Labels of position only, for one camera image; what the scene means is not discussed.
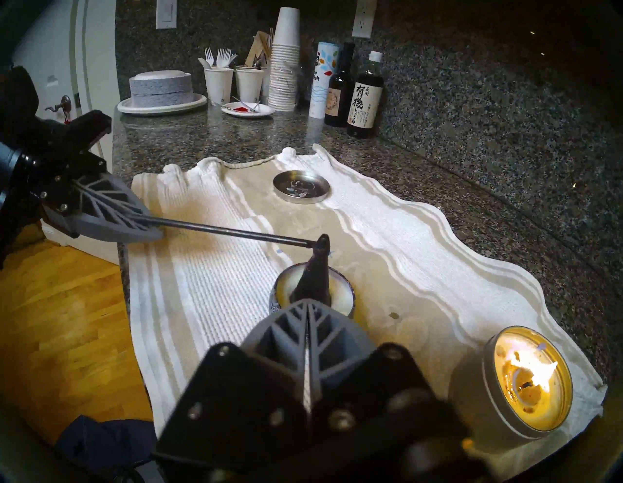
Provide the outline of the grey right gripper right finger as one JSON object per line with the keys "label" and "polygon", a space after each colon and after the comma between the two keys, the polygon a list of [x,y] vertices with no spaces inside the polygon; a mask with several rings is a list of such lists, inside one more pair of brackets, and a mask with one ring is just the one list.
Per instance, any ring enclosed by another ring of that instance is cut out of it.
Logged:
{"label": "grey right gripper right finger", "polygon": [[315,407],[375,352],[377,345],[354,320],[310,302],[310,401]]}

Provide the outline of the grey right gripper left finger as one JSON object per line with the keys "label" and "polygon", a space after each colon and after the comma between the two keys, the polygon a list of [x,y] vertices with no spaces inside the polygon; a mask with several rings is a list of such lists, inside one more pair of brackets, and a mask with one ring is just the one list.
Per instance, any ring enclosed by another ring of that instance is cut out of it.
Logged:
{"label": "grey right gripper left finger", "polygon": [[307,328],[307,303],[301,300],[271,313],[241,345],[241,350],[299,403],[305,397]]}

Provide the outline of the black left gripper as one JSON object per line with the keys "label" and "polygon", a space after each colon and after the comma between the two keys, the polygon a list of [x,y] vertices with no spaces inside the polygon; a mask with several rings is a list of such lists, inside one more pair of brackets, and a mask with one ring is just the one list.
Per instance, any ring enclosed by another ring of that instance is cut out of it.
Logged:
{"label": "black left gripper", "polygon": [[111,133],[111,117],[94,110],[60,123],[36,116],[38,107],[24,67],[1,72],[1,268],[18,235],[39,219],[73,239],[161,240],[160,229],[136,220],[149,209],[90,151]]}

